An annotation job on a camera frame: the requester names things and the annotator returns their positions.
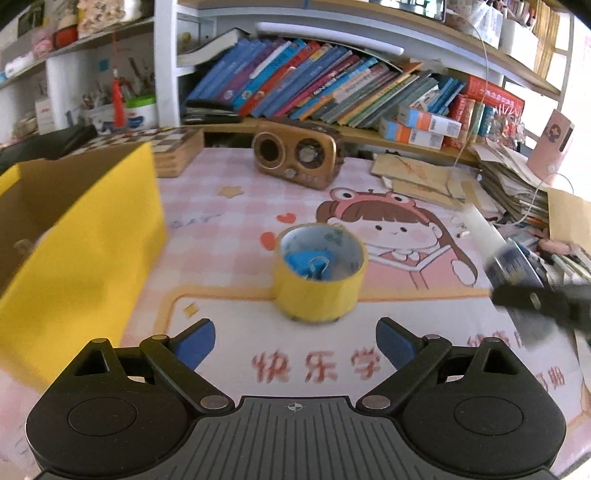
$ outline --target white wall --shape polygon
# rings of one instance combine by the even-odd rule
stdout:
[[[591,31],[575,19],[573,59],[562,113],[573,123],[573,140],[560,173],[573,183],[575,193],[591,200]],[[558,184],[570,191],[564,183]]]

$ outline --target star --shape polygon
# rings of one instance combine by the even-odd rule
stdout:
[[[187,316],[188,319],[191,318],[193,315],[195,315],[198,311],[199,311],[199,307],[197,307],[197,305],[195,305],[195,302],[193,302],[188,307],[183,308],[183,312]]]
[[[242,195],[244,192],[242,191],[242,187],[223,187],[217,193],[220,197],[226,197],[227,199],[231,199],[238,195]]]

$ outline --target shelf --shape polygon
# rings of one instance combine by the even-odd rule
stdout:
[[[203,128],[205,133],[254,134],[260,122],[261,120],[256,118],[245,118],[241,124],[209,124],[200,125],[199,128]],[[457,157],[457,150],[449,147],[444,147],[441,150],[434,150],[432,148],[418,147],[416,145],[385,140],[380,137],[377,132],[371,130],[339,127],[337,125],[330,125],[330,127],[339,130],[345,142],[403,150],[414,154],[425,155],[433,159],[443,160],[448,163],[453,163]],[[478,159],[465,149],[460,157],[460,163],[476,167],[478,165]]]
[[[368,37],[372,35],[384,41],[383,32],[387,31],[390,34],[435,44],[481,65],[485,64],[482,43],[477,38],[458,32],[437,21],[369,2],[285,0],[279,3],[277,0],[181,0],[180,3],[197,8],[199,17],[255,15],[257,21],[284,23],[290,23],[289,17],[291,17],[293,18],[291,22],[297,21],[301,25],[305,24],[305,18],[333,20],[350,25],[350,29],[361,28],[362,34]],[[287,18],[278,20],[279,16]],[[350,33],[358,34],[356,31],[350,31]],[[491,70],[554,100],[559,98],[558,88],[519,61],[490,45],[486,45],[486,53]]]
[[[111,34],[113,32],[117,33],[117,40],[124,40],[126,38],[136,37],[137,35],[149,33],[153,30],[153,28],[154,18],[150,17],[134,23],[119,25],[116,28],[108,28],[106,30],[92,34],[88,37],[77,40],[74,43],[68,45],[67,47],[52,51],[49,55],[46,55],[42,59],[37,60],[32,65],[29,65],[26,69],[21,70],[14,77],[11,77],[6,82],[0,84],[0,90],[6,88],[7,86],[19,80],[25,79],[27,77],[30,77],[31,75],[42,72],[45,69],[45,62],[47,61],[47,59],[58,57],[60,55],[64,55],[66,53],[71,53],[74,51],[93,50],[95,48],[103,47],[105,45],[110,44],[112,42]]]
[[[136,37],[145,33],[150,33],[154,29],[154,17],[144,18],[125,25],[118,25],[109,27],[100,32],[94,33],[88,37],[81,38],[80,40],[71,43],[67,47],[60,48],[59,50],[50,53],[50,57],[63,55],[64,53],[70,53],[72,51],[80,50],[94,50],[95,48],[104,47],[113,42],[112,34],[116,33],[117,41],[125,40],[126,38]]]
[[[47,60],[47,57],[37,60],[37,61],[34,61],[27,68],[21,70],[15,76],[10,77],[6,82],[0,83],[0,90],[5,89],[9,85],[12,85],[13,83],[15,83],[19,80],[28,78],[32,75],[42,72],[45,69],[45,61],[46,60]]]
[[[184,75],[190,75],[197,71],[197,67],[177,67],[174,71],[177,77],[182,77]]]

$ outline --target white container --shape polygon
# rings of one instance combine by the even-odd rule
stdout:
[[[45,135],[55,131],[56,125],[53,122],[51,100],[49,100],[49,97],[35,102],[35,116],[37,117],[39,135]]]
[[[113,105],[103,105],[92,110],[85,110],[86,125],[94,125],[99,135],[112,133],[113,117],[115,110]]]
[[[538,51],[538,37],[514,20],[505,19],[501,32],[499,50],[520,61],[530,70],[534,69]]]
[[[130,130],[158,128],[158,107],[156,97],[135,98],[125,104],[127,127]]]
[[[472,37],[479,38],[495,48],[499,47],[503,14],[481,0],[448,0],[445,24]]]

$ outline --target cartoon figure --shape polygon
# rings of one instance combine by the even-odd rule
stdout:
[[[478,271],[441,220],[397,193],[336,188],[316,221],[341,223],[366,245],[367,287],[425,290],[473,286]]]
[[[562,135],[562,130],[557,124],[552,124],[546,135],[548,135],[548,140],[555,143],[560,138],[560,135]]]

